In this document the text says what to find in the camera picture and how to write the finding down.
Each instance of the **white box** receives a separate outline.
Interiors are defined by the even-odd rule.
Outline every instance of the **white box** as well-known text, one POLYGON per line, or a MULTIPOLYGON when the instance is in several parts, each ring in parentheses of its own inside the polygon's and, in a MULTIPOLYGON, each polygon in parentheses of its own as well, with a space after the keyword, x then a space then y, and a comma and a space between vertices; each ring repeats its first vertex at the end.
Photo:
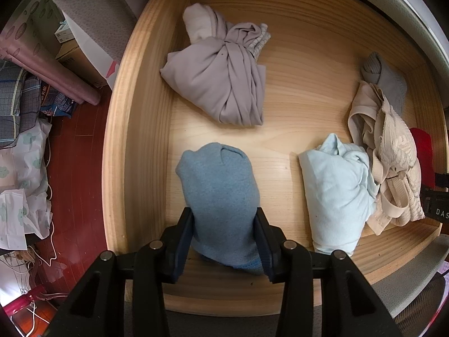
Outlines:
POLYGON ((68 40, 75 39, 66 21, 64 21, 59 26, 58 30, 55 31, 55 37, 58 39, 58 42, 60 43, 64 43, 68 40))

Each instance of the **plaid blanket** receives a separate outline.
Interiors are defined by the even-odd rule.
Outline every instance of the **plaid blanket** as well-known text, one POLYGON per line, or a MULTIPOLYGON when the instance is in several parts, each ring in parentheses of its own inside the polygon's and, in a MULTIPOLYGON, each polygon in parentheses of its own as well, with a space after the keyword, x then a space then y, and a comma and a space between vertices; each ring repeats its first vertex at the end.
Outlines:
POLYGON ((19 133, 33 128, 40 109, 40 80, 0 60, 0 148, 14 147, 19 133))

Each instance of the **pink object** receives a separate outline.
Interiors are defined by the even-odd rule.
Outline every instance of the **pink object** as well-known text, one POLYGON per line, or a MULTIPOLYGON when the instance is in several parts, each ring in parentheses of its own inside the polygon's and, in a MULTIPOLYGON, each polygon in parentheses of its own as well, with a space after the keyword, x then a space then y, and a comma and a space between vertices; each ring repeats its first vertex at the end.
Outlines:
POLYGON ((421 183, 431 189, 435 188, 435 171, 433 170, 432 138, 419 128, 411 128, 416 144, 416 154, 421 167, 421 183))
POLYGON ((108 69, 108 72, 106 74, 105 78, 109 78, 114 72, 115 72, 115 66, 117 65, 117 62, 115 60, 112 61, 111 66, 108 69))
POLYGON ((18 311, 21 311, 23 308, 26 308, 31 304, 31 302, 39 300, 38 296, 42 293, 45 293, 45 288, 43 287, 43 285, 39 285, 34 289, 31 289, 26 294, 19 296, 17 299, 14 299, 3 308, 6 315, 10 317, 18 311))
POLYGON ((79 104, 97 105, 100 94, 60 64, 54 32, 63 19, 52 0, 23 0, 0 32, 0 59, 10 60, 79 104))

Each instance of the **pink curtain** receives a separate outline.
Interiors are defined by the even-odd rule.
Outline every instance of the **pink curtain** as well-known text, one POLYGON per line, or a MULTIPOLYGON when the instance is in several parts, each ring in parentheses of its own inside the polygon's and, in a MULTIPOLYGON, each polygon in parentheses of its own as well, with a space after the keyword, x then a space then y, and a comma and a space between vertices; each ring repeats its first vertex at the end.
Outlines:
POLYGON ((82 104, 100 102, 100 94, 60 64, 54 36, 64 20, 52 0, 22 0, 0 33, 0 58, 10 60, 67 97, 82 104))

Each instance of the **white towel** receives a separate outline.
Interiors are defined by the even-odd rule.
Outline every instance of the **white towel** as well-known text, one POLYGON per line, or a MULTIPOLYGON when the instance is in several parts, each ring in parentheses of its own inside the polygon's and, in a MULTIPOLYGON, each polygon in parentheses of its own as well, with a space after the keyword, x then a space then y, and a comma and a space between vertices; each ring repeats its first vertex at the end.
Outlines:
POLYGON ((379 191, 367 153, 331 133, 321 146, 301 153, 299 162, 315 251, 341 249, 352 256, 379 191))

